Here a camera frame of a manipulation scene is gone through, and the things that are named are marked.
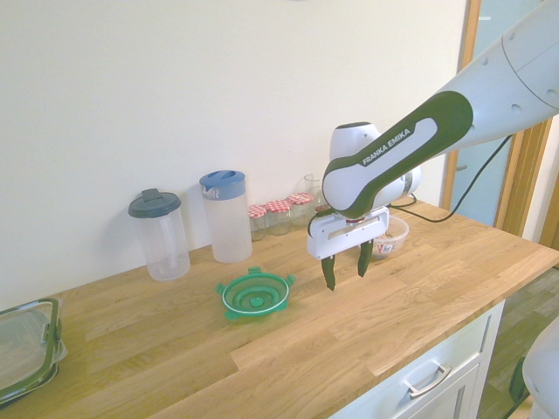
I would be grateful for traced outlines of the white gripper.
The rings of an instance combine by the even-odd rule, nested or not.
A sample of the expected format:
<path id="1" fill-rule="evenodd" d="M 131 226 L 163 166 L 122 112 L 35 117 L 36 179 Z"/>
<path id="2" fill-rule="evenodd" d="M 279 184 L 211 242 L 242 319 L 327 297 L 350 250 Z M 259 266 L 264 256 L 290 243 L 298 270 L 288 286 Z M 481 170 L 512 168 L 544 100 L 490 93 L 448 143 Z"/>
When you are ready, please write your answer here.
<path id="1" fill-rule="evenodd" d="M 383 235 L 389 227 L 390 213 L 386 207 L 372 210 L 361 221 L 352 222 L 334 213 L 310 222 L 307 251 L 321 260 L 321 269 L 327 288 L 335 289 L 335 255 L 360 245 L 357 263 L 358 275 L 363 278 L 369 268 L 374 239 Z"/>

